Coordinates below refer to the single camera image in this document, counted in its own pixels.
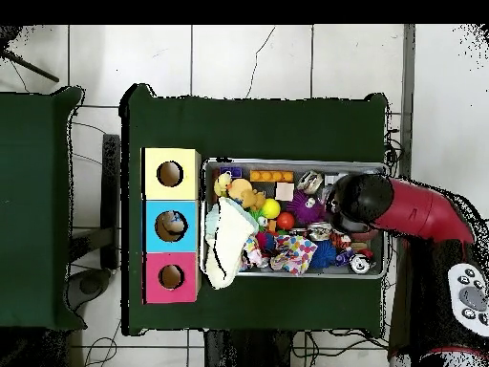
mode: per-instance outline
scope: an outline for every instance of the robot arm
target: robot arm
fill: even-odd
[[[489,367],[488,283],[473,224],[430,187],[373,174],[340,179],[327,199],[335,226],[358,224],[409,242],[409,344],[390,349],[392,367]]]

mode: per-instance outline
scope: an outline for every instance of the purple plush toy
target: purple plush toy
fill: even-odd
[[[303,225],[319,223],[325,217],[321,203],[302,190],[294,190],[294,198],[287,204],[287,211],[293,212],[297,221]]]

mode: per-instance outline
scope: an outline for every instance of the gray bin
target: gray bin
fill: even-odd
[[[323,175],[338,175],[350,173],[385,173],[386,166],[383,163],[367,162],[318,162],[318,161],[279,161],[279,160],[259,160],[259,159],[229,159],[224,162],[222,159],[210,158],[202,163],[202,192],[201,195],[201,240],[200,240],[200,266],[204,269],[208,245],[205,242],[205,216],[212,208],[214,196],[214,182],[212,171],[216,168],[241,167],[243,177],[249,179],[250,170],[287,170],[294,172],[294,183],[297,185],[299,179],[308,170],[315,170]],[[253,183],[253,188],[258,191],[265,191],[267,197],[270,190],[274,190],[274,183]],[[365,274],[355,273],[350,266],[330,266],[324,269],[309,269],[301,276],[295,276],[285,270],[273,270],[272,268],[252,268],[238,273],[240,277],[317,277],[317,278],[353,278],[353,279],[378,279],[387,271],[384,263],[384,244],[387,242],[387,235],[384,232],[368,242],[370,250],[373,252],[375,265]]]

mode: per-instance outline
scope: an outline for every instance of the pink box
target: pink box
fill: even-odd
[[[174,289],[165,288],[160,281],[163,269],[165,277],[172,279],[175,275],[166,268],[170,265],[178,267],[182,275]],[[196,253],[146,253],[146,269],[143,271],[146,275],[146,304],[193,303],[197,300],[201,280]]]

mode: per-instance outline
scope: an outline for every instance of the green tablecloth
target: green tablecloth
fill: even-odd
[[[134,85],[120,105],[123,146],[122,321],[131,333],[143,329],[326,329],[380,332],[380,280],[238,277],[215,291],[202,279],[196,303],[143,305],[141,301],[141,147],[193,148],[202,158],[383,162],[387,100],[317,98],[216,100],[157,98]]]
[[[0,326],[84,326],[64,302],[67,123],[81,97],[0,93]]]

